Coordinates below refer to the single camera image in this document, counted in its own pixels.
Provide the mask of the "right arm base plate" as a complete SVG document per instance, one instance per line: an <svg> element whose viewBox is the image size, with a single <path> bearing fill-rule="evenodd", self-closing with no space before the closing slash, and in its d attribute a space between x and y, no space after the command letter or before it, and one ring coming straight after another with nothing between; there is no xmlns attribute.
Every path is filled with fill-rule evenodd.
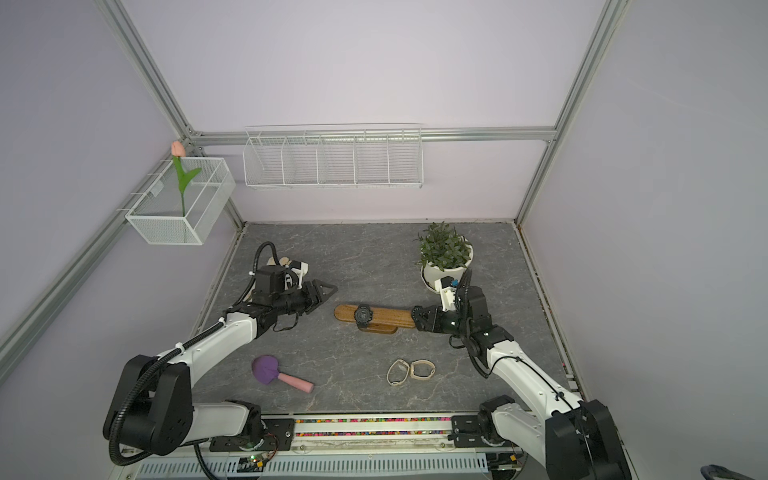
<svg viewBox="0 0 768 480"><path fill-rule="evenodd" d="M457 448L511 447L509 440L502 439L492 429L489 420L481 413L454 415L447 436Z"/></svg>

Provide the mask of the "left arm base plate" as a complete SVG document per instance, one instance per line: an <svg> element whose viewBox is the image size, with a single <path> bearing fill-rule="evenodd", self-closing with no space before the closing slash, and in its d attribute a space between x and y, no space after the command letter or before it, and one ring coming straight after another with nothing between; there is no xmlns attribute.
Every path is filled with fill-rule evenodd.
<svg viewBox="0 0 768 480"><path fill-rule="evenodd" d="M294 439L296 421L289 417L263 418L256 430L258 437L214 437L211 452L271 452L288 451Z"/></svg>

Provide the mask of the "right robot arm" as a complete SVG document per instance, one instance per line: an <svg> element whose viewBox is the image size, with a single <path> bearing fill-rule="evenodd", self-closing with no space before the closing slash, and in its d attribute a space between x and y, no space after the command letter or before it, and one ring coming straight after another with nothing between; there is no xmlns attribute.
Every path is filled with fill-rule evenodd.
<svg viewBox="0 0 768 480"><path fill-rule="evenodd" d="M449 308L416 306L419 331L460 341L483 377L496 375L522 400L497 397L482 410L491 442L508 440L542 465L551 479L629 479L632 472L609 409L558 384L494 323L482 289L466 271Z"/></svg>

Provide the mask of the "chunky black watch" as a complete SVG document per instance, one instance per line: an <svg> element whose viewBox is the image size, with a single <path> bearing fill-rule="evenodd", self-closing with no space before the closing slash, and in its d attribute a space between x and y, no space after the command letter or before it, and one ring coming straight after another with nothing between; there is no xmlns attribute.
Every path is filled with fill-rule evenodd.
<svg viewBox="0 0 768 480"><path fill-rule="evenodd" d="M373 311L369 305L359 305L354 311L354 321L358 329L366 330L373 321Z"/></svg>

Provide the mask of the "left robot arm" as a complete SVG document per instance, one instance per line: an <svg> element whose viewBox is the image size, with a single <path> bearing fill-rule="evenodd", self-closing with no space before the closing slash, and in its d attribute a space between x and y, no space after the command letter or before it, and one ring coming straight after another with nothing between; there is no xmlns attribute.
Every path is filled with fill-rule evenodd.
<svg viewBox="0 0 768 480"><path fill-rule="evenodd" d="M110 460L128 466L179 447L229 437L259 444L266 434L259 406L225 400L195 403L195 384L231 353L273 329L282 316L299 319L326 303L337 286L308 280L305 263L254 263L249 281L209 328L154 356L137 355L124 366L103 425Z"/></svg>

